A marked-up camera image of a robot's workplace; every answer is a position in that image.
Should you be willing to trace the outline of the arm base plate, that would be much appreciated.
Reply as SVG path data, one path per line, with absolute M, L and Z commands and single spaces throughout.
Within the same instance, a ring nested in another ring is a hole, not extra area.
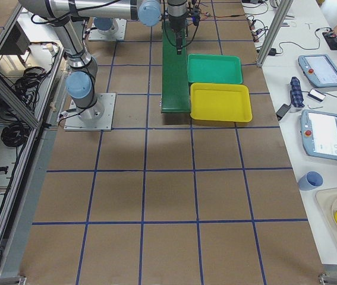
M 123 41 L 126 25 L 127 21 L 125 19 L 95 17 L 89 30 L 88 40 L 92 42 Z
M 64 121 L 65 131 L 111 131 L 116 94 L 96 93 L 96 95 L 96 104 L 80 115 L 77 115 L 74 101 L 70 101 L 70 108 L 74 111 Z

